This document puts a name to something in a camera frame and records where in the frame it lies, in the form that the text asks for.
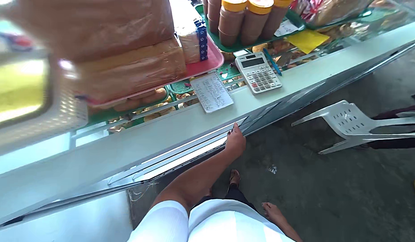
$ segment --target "white label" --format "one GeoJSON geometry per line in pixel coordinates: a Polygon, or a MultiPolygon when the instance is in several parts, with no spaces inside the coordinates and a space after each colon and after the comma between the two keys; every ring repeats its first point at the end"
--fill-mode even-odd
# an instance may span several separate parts
{"type": "Polygon", "coordinates": [[[291,34],[297,30],[299,30],[299,28],[293,25],[290,22],[290,20],[286,20],[280,24],[279,28],[275,32],[275,36],[279,37],[279,36],[291,34]]]}
{"type": "Polygon", "coordinates": [[[234,103],[216,73],[192,80],[190,84],[206,113],[211,113],[234,103]]]}

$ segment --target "bare foot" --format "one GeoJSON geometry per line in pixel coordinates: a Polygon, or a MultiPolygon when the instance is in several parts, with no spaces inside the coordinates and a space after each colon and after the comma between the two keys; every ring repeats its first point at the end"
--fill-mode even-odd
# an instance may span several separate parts
{"type": "Polygon", "coordinates": [[[230,184],[234,183],[237,186],[239,186],[239,182],[240,182],[240,174],[237,170],[233,169],[230,174],[230,184]]]}
{"type": "Polygon", "coordinates": [[[212,196],[212,187],[207,190],[207,192],[205,193],[205,196],[210,196],[210,197],[212,196]]]}
{"type": "Polygon", "coordinates": [[[263,202],[261,204],[264,208],[264,216],[269,219],[272,223],[279,226],[280,224],[287,222],[285,217],[280,212],[279,208],[270,202],[263,202]]]}

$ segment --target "star-patterned tape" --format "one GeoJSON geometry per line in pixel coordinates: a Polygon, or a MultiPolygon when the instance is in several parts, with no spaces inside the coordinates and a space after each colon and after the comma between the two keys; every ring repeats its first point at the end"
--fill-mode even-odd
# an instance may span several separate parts
{"type": "Polygon", "coordinates": [[[197,36],[199,37],[200,60],[204,61],[208,59],[208,34],[206,32],[206,24],[202,19],[195,20],[194,24],[197,27],[197,36]]]}

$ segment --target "plastic jar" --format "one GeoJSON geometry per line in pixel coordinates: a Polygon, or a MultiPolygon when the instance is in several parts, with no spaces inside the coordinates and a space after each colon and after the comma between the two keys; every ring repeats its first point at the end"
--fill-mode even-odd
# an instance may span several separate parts
{"type": "Polygon", "coordinates": [[[218,34],[221,0],[207,0],[207,22],[211,33],[218,34]]]}
{"type": "Polygon", "coordinates": [[[251,45],[257,41],[272,6],[273,0],[248,0],[240,36],[242,45],[251,45]]]}
{"type": "Polygon", "coordinates": [[[269,14],[267,21],[265,22],[263,31],[261,31],[260,37],[265,40],[269,40],[273,37],[276,30],[279,28],[280,23],[285,17],[290,6],[290,0],[275,0],[272,10],[269,14]]]}
{"type": "Polygon", "coordinates": [[[205,17],[208,17],[208,0],[202,0],[203,3],[203,13],[205,14],[205,17]]]}
{"type": "Polygon", "coordinates": [[[232,46],[239,35],[245,17],[247,0],[222,0],[218,31],[223,46],[232,46]]]}

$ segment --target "blue pen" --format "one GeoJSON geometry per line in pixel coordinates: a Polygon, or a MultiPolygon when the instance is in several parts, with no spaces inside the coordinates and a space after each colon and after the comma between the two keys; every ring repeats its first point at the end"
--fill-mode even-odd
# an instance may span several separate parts
{"type": "Polygon", "coordinates": [[[282,73],[280,72],[278,65],[273,61],[272,57],[270,56],[270,54],[267,52],[267,50],[265,48],[263,48],[263,52],[264,52],[265,56],[267,56],[269,61],[272,63],[273,68],[275,68],[275,70],[278,72],[278,74],[280,76],[282,76],[282,73]]]}

